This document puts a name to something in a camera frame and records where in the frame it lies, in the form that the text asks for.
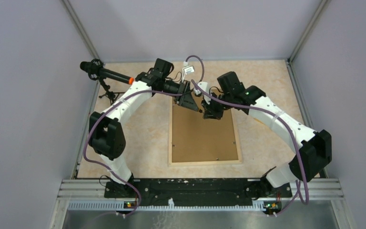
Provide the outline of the white wooden picture frame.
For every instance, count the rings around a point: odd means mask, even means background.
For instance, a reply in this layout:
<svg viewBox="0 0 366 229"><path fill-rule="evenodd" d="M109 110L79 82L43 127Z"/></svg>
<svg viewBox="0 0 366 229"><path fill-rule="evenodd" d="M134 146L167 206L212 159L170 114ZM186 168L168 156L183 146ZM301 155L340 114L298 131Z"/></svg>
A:
<svg viewBox="0 0 366 229"><path fill-rule="evenodd" d="M232 110L222 119L203 119L199 112L169 101L168 165L171 167L240 164L243 161L237 121Z"/></svg>

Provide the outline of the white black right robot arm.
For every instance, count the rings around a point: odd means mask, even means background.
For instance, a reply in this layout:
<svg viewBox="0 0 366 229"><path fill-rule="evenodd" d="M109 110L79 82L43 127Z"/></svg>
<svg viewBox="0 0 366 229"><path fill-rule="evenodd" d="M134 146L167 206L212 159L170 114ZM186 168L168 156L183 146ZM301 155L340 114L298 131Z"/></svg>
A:
<svg viewBox="0 0 366 229"><path fill-rule="evenodd" d="M332 161L332 136L326 130L316 131L292 118L279 108L259 87L245 87L235 72L217 78L220 95L211 92L206 83L194 85L195 94L203 96L205 119L221 119L224 111L235 108L269 127L294 152L295 156L281 166L268 170L260 179L260 190L274 196L280 186L296 180L308 183Z"/></svg>

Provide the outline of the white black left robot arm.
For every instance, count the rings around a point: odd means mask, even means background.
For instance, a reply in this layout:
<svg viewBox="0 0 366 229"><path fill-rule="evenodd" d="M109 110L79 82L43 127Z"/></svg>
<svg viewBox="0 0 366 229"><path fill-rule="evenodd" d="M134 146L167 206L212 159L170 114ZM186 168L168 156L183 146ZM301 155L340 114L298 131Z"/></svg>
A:
<svg viewBox="0 0 366 229"><path fill-rule="evenodd" d="M155 64L147 72L135 78L104 68L99 59L81 62L80 68L94 81L99 81L110 97L112 105L103 112L94 112L90 116L88 144L99 154L116 182L115 190L120 196L128 197L133 193L132 172L126 165L123 152L126 139L122 125L132 114L155 94L171 96L176 105L198 112L200 109L194 101L191 84L187 80L175 82L169 78L174 65L163 59L156 59ZM104 79L112 79L126 83L130 87L123 96L115 100Z"/></svg>

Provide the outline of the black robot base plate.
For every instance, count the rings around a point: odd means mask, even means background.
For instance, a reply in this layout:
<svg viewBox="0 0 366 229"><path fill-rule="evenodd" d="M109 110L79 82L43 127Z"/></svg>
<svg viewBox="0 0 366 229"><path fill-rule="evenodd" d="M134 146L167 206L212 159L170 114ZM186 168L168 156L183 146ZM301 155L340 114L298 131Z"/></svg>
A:
<svg viewBox="0 0 366 229"><path fill-rule="evenodd" d="M130 198L142 207L165 206L169 200L178 207L233 207L293 195L289 183L272 188L258 178L136 178L130 183L108 181L104 197Z"/></svg>

